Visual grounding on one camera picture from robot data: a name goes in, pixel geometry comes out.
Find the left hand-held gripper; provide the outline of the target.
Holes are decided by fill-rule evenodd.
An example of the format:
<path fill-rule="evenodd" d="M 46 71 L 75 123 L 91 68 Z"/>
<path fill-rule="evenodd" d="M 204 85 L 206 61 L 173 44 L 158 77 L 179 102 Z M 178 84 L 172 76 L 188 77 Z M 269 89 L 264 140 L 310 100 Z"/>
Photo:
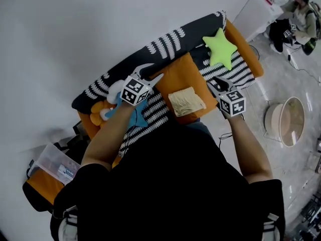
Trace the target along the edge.
<path fill-rule="evenodd" d="M 151 89 L 163 78 L 164 74 L 160 73 L 155 78 L 141 78 L 141 71 L 145 68 L 153 66 L 154 63 L 146 63 L 137 66 L 134 71 L 125 79 L 122 87 L 120 98 L 136 106 L 145 100 Z"/>

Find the cream yellow cloth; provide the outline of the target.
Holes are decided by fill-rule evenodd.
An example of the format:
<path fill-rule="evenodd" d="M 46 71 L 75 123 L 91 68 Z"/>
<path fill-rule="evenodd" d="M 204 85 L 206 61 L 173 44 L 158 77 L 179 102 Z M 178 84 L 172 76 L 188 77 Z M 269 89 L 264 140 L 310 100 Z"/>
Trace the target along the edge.
<path fill-rule="evenodd" d="M 169 94 L 168 97 L 177 117 L 207 108 L 203 100 L 195 93 L 193 87 L 176 91 Z"/>

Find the person's right forearm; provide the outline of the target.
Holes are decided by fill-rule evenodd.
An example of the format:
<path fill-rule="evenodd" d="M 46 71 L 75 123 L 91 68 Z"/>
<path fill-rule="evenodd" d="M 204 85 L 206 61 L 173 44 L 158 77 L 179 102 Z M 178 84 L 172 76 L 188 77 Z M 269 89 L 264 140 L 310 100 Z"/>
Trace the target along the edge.
<path fill-rule="evenodd" d="M 241 115 L 227 117 L 243 177 L 248 183 L 273 179 L 268 156 Z"/>

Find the person's left forearm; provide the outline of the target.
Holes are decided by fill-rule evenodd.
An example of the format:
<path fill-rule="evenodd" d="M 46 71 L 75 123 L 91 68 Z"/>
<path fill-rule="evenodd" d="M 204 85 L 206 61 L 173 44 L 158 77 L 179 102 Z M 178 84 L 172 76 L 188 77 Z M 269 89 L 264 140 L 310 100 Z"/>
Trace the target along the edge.
<path fill-rule="evenodd" d="M 116 159 L 135 106 L 122 102 L 113 116 L 88 145 L 81 167 L 99 164 L 108 171 Z"/>

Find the orange throw pillow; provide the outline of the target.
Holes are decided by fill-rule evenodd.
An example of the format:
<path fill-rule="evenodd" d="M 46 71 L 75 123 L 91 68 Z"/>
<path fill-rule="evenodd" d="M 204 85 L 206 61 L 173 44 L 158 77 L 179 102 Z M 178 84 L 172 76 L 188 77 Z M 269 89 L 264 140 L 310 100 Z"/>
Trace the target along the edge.
<path fill-rule="evenodd" d="M 155 88 L 161 93 L 172 113 L 175 112 L 170 102 L 169 94 L 189 87 L 194 89 L 195 93 L 206 105 L 205 109 L 181 117 L 175 116 L 176 121 L 180 124 L 190 124 L 216 108 L 218 102 L 209 91 L 207 83 L 200 74 L 190 53 L 175 60 L 160 72 L 163 73 L 164 76 L 156 84 Z"/>

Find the green star pillow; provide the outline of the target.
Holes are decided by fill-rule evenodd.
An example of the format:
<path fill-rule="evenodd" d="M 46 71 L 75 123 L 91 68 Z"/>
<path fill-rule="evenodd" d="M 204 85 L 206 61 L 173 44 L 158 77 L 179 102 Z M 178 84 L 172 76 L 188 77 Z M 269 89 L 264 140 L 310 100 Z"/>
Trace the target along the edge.
<path fill-rule="evenodd" d="M 219 28 L 213 37 L 204 36 L 202 39 L 211 51 L 210 66 L 221 63 L 228 70 L 232 70 L 231 57 L 237 51 L 237 46 L 227 40 L 223 29 Z"/>

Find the blue star pillow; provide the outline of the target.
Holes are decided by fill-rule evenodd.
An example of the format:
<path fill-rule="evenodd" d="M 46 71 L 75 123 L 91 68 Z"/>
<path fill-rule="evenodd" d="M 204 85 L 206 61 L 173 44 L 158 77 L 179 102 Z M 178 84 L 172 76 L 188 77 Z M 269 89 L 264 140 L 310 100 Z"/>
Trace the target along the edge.
<path fill-rule="evenodd" d="M 109 119 L 117 112 L 120 104 L 122 102 L 122 99 L 120 98 L 120 93 L 117 95 L 117 104 L 116 104 L 116 108 L 114 110 L 112 110 L 111 112 L 108 112 L 106 114 L 107 117 L 109 117 Z M 127 126 L 127 130 L 133 128 L 133 127 L 142 127 L 142 128 L 146 128 L 148 126 L 148 122 L 144 119 L 143 116 L 143 109 L 145 109 L 145 107 L 147 106 L 147 99 L 144 99 L 141 103 L 139 103 L 136 107 L 134 112 L 132 113 L 128 126 Z"/>

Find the person's blue jeans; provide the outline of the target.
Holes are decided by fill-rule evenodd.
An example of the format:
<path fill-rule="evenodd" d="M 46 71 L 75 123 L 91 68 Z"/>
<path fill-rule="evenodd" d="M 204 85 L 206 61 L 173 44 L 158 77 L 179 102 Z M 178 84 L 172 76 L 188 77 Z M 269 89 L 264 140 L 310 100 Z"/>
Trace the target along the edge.
<path fill-rule="evenodd" d="M 209 129 L 200 120 L 185 125 L 189 134 L 197 140 L 211 140 L 214 141 Z"/>

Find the orange sofa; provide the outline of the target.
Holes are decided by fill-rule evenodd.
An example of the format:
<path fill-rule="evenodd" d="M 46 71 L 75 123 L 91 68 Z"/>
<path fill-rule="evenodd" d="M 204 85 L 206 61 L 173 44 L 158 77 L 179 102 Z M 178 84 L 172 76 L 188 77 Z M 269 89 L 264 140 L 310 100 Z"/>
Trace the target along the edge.
<path fill-rule="evenodd" d="M 227 20 L 226 28 L 224 28 L 223 31 L 226 34 L 227 40 L 237 46 L 237 51 L 239 51 L 245 59 L 255 78 L 263 76 L 264 70 L 253 50 L 229 20 Z M 143 109 L 142 113 L 144 119 L 148 122 L 148 126 L 146 128 L 134 127 L 129 129 L 129 131 L 127 131 L 128 134 L 126 132 L 123 138 L 118 155 L 123 156 L 125 152 L 127 153 L 128 149 L 143 136 L 149 135 L 149 133 L 155 132 L 163 126 L 169 126 L 174 121 L 177 122 L 174 119 L 173 113 L 170 112 L 169 107 L 166 105 L 161 93 L 155 87 L 152 88 L 151 94 L 149 94 L 146 99 L 147 106 Z"/>

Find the orange flower pillow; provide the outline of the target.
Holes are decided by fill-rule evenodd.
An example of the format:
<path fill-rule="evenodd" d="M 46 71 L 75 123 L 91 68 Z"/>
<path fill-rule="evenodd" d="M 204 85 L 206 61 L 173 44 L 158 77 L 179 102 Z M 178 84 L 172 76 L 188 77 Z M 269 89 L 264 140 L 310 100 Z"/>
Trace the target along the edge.
<path fill-rule="evenodd" d="M 116 108 L 116 105 L 110 104 L 107 100 L 99 101 L 95 103 L 91 108 L 90 120 L 98 127 L 103 127 L 105 122 L 109 119 L 106 116 L 108 112 L 111 112 Z"/>

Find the white water dispenser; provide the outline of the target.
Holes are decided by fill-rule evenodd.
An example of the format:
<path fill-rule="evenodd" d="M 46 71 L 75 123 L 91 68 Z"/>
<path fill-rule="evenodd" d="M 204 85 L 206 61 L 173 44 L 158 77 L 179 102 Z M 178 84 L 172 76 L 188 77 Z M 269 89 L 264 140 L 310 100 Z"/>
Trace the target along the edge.
<path fill-rule="evenodd" d="M 276 4 L 269 4 L 266 0 L 248 0 L 243 9 L 233 21 L 234 27 L 243 38 L 250 42 L 283 13 Z"/>

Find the person's black shirt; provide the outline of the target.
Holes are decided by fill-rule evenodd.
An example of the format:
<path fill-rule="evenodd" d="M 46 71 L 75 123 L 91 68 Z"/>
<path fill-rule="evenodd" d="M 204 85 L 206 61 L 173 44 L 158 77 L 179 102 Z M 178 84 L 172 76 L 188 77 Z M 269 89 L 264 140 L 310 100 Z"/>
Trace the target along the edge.
<path fill-rule="evenodd" d="M 55 198 L 54 241 L 71 207 L 78 241 L 282 241 L 285 232 L 281 182 L 248 183 L 185 126 L 143 136 L 110 171 L 81 167 Z"/>

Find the clear plastic storage box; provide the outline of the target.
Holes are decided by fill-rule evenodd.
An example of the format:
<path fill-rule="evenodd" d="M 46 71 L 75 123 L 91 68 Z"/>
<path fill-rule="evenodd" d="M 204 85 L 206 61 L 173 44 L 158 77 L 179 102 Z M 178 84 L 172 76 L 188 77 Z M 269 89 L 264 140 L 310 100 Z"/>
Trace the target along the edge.
<path fill-rule="evenodd" d="M 60 151 L 53 144 L 47 144 L 39 158 L 31 165 L 27 176 L 31 177 L 38 169 L 42 169 L 64 185 L 75 177 L 80 165 Z"/>

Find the orange seat cushion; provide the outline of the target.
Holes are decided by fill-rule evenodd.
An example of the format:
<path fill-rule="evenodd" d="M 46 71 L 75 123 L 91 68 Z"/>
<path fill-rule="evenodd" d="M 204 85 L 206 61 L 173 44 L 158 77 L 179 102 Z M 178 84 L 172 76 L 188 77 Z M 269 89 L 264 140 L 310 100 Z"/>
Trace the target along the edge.
<path fill-rule="evenodd" d="M 51 205 L 54 204 L 55 198 L 64 187 L 62 182 L 58 181 L 41 168 L 35 171 L 27 180 L 27 183 Z"/>

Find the black office chair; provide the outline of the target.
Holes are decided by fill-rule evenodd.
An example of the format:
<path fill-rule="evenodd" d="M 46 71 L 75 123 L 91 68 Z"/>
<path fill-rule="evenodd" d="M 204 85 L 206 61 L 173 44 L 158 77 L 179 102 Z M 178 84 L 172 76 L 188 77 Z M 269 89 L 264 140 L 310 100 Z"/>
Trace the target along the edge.
<path fill-rule="evenodd" d="M 80 165 L 84 156 L 84 152 L 89 143 L 89 136 L 87 135 L 81 122 L 78 122 L 75 126 L 73 126 L 73 130 L 75 132 L 75 136 L 71 140 L 66 142 L 56 142 L 53 143 L 53 145 Z M 30 161 L 27 173 L 34 161 L 35 160 Z M 36 192 L 27 183 L 27 180 L 23 184 L 22 189 L 28 202 L 38 212 L 48 211 L 51 213 L 53 210 L 53 205 L 51 205 L 45 198 Z"/>

